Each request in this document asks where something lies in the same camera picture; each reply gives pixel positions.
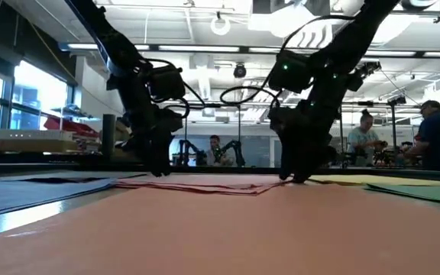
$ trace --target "ceiling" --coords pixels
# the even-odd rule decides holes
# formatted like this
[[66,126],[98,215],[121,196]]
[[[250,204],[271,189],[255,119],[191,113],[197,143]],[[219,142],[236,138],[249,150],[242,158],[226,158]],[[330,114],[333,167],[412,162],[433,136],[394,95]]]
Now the ceiling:
[[[93,43],[86,29],[77,20],[63,0],[5,0],[29,21],[36,24],[59,42]],[[283,38],[277,37],[273,25],[283,28],[295,28],[284,18],[264,20],[264,26],[253,27],[251,14],[252,0],[194,0],[196,8],[183,8],[191,0],[96,0],[97,5],[105,5],[106,17],[114,28],[122,32],[134,44],[201,44],[201,45],[239,45],[239,46],[280,46]],[[351,0],[331,0],[333,11]],[[139,5],[135,8],[123,8],[122,5]],[[440,11],[440,3],[429,10]],[[230,22],[230,30],[225,35],[212,31],[212,20],[220,11],[223,19]],[[440,23],[434,24],[435,17],[414,17],[408,27],[394,37],[378,44],[380,50],[440,50]],[[252,29],[271,28],[271,31],[252,31]],[[316,39],[318,45],[327,37],[326,25],[307,30],[311,34],[310,43]],[[194,89],[205,89],[207,79],[209,98],[217,99],[220,92],[228,87],[238,86],[244,81],[262,79],[275,62],[273,55],[260,54],[224,54],[224,53],[144,53],[145,57],[160,58],[173,62],[184,69],[183,78]],[[191,56],[207,56],[213,61],[214,69],[199,72]],[[106,69],[96,52],[86,54],[88,64],[106,75]],[[440,60],[418,59],[380,59],[383,72],[375,73],[366,79],[357,92],[348,92],[345,101],[378,100],[398,89],[405,89],[407,95],[417,102],[423,99],[424,88],[440,80]],[[236,79],[233,69],[236,63],[244,63],[247,68],[246,79]],[[286,102],[296,102],[299,95],[289,95]]]

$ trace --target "person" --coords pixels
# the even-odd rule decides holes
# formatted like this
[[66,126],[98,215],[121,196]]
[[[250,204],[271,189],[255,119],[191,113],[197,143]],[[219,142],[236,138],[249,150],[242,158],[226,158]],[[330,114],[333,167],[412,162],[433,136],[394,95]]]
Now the person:
[[425,170],[440,171],[440,103],[434,100],[424,102],[420,108],[424,121],[420,124],[416,146],[400,154],[402,158],[422,155]]
[[[374,118],[367,111],[362,111],[360,125],[354,128],[348,136],[348,153],[358,155],[356,165],[367,166],[373,163],[374,150],[383,149],[383,142],[371,128],[373,127]],[[362,154],[366,154],[365,159],[361,160]]]
[[232,166],[234,163],[232,158],[229,157],[227,152],[220,154],[220,150],[220,137],[214,134],[210,137],[210,150],[206,152],[206,165],[214,167]]

